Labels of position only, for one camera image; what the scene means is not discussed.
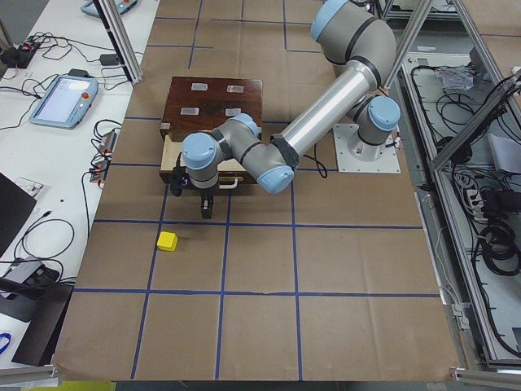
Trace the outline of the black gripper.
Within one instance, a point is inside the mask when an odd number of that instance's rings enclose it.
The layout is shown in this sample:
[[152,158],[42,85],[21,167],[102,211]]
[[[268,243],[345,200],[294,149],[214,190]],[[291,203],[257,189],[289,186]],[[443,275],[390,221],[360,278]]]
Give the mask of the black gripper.
[[190,195],[199,195],[200,196],[200,213],[201,218],[203,219],[211,219],[213,215],[213,205],[214,199],[213,197],[219,191],[219,182],[211,185],[208,188],[198,188],[190,179],[186,180],[185,190]]

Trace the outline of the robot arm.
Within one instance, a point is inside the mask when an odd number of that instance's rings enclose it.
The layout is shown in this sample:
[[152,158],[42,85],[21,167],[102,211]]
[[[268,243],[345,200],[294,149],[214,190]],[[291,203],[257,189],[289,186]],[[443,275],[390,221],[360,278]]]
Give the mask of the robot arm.
[[396,40],[390,27],[352,1],[327,1],[316,14],[311,36],[328,61],[344,70],[328,89],[268,144],[246,113],[210,132],[188,135],[182,158],[190,184],[199,189],[201,215],[212,216],[218,165],[234,159],[270,194],[293,180],[300,158],[343,116],[354,112],[363,146],[380,147],[396,128],[401,110],[386,96],[373,96],[390,75]]

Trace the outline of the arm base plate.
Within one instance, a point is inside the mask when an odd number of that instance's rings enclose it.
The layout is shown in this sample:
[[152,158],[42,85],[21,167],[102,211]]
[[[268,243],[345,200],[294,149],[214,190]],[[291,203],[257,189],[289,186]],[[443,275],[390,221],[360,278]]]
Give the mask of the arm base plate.
[[335,153],[338,171],[342,174],[399,174],[399,160],[394,147],[387,147],[392,141],[390,133],[379,146],[364,143],[358,134],[356,124],[337,124],[333,127]]

